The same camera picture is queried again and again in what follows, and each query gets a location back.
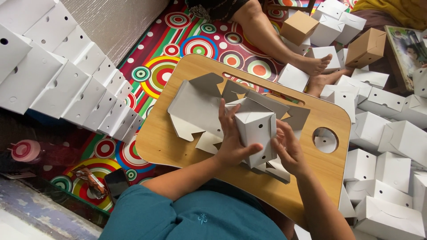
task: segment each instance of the yellow fabric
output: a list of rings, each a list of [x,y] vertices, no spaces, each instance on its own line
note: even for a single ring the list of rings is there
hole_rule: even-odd
[[[427,12],[420,7],[420,1],[427,0],[358,0],[352,11],[367,9],[384,11],[404,27],[425,30]]]

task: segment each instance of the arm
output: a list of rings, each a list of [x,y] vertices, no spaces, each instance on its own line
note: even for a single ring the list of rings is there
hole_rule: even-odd
[[[194,192],[225,168],[236,166],[243,159],[261,151],[263,146],[259,143],[248,147],[243,147],[240,144],[240,134],[233,120],[234,114],[239,107],[240,104],[225,114],[225,101],[221,99],[219,121],[224,133],[224,140],[215,156],[188,167],[160,175],[145,181],[142,185],[159,195],[175,201],[188,193]]]
[[[283,167],[297,179],[312,239],[355,240],[348,223],[306,163],[289,124],[278,120],[277,126],[277,138],[272,139],[272,146]]]

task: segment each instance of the smartphone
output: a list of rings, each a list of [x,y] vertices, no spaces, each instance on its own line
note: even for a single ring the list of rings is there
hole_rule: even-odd
[[[123,168],[105,175],[104,181],[114,204],[116,204],[120,195],[130,186],[128,176]]]

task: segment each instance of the shirt logo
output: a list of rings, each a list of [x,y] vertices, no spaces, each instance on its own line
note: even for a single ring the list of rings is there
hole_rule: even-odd
[[[206,218],[206,214],[201,214],[200,217],[198,217],[197,219],[200,221],[200,225],[208,221]]]

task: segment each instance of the wooden lap desk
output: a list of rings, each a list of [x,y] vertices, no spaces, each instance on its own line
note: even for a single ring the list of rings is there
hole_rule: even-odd
[[[178,138],[167,113],[167,108],[184,79],[191,80],[211,72],[220,76],[227,73],[260,87],[280,92],[304,102],[304,107],[311,109],[302,130],[300,142],[308,164],[338,207],[351,127],[347,113],[332,103],[264,80],[202,55],[186,55],[178,62],[166,87],[137,135],[135,146],[139,156],[151,163],[176,167],[186,167],[212,156],[210,153],[195,148],[201,133],[194,135],[193,142]],[[218,85],[221,92],[225,82],[224,77],[224,82]],[[294,103],[274,95],[270,95],[270,97],[294,105]],[[314,146],[313,132],[318,127],[330,129],[337,136],[337,149],[333,153],[323,153]],[[217,178],[260,198],[301,227],[306,228],[304,208],[293,175],[291,175],[290,184],[283,184],[267,174],[258,175],[236,166],[225,170]]]

